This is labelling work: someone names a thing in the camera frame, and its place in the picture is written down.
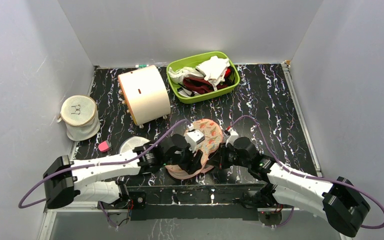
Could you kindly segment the floral mesh laundry bag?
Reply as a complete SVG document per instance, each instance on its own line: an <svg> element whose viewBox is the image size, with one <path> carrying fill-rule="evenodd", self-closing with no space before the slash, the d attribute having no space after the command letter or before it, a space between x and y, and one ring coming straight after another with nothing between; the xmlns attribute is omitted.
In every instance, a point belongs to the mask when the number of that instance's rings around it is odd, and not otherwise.
<svg viewBox="0 0 384 240"><path fill-rule="evenodd" d="M212 170L214 167L207 163L209 156L218 150L219 144L223 140L221 127L211 119L204 118L196 120L192 125L194 129L201 131L204 135L204 141L198 144L198 149L203 152L200 160L201 166L197 170L193 170L192 173L187 173L185 170L181 169L179 165L166 165L165 168L168 173L178 180L190 179Z"/></svg>

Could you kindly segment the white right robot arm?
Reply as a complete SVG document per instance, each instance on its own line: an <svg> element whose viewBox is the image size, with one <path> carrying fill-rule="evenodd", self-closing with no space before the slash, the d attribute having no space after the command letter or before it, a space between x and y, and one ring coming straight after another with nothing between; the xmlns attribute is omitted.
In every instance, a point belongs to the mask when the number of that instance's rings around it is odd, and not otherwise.
<svg viewBox="0 0 384 240"><path fill-rule="evenodd" d="M268 207L277 204L298 207L326 220L337 232L355 237L371 207L346 178L338 183L313 179L312 175L279 165L268 155L261 154L247 137L239 137L233 143L221 143L210 154L208 164L227 169L232 165L247 168L257 180L270 188L262 192L262 202Z"/></svg>

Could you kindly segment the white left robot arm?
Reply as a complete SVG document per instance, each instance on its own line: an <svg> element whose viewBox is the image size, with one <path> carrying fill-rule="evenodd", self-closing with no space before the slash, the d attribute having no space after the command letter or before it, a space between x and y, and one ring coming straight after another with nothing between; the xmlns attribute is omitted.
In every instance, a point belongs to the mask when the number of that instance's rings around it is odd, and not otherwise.
<svg viewBox="0 0 384 240"><path fill-rule="evenodd" d="M46 206L60 209L75 201L85 201L124 208L129 203L129 194L111 178L155 173L174 165L185 167L192 174L202 167L199 144L204 140L201 132L191 131L184 136L166 137L156 145L149 141L123 153L86 161L60 156L43 174Z"/></svg>

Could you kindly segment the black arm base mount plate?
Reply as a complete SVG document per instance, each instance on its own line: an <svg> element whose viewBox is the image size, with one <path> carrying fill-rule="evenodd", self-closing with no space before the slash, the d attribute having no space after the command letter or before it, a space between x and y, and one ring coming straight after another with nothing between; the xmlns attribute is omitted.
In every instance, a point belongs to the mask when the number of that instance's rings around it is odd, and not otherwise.
<svg viewBox="0 0 384 240"><path fill-rule="evenodd" d="M127 186L121 199L98 203L109 214L130 215L132 221L154 219L242 219L279 213L284 205L270 187L257 184Z"/></svg>

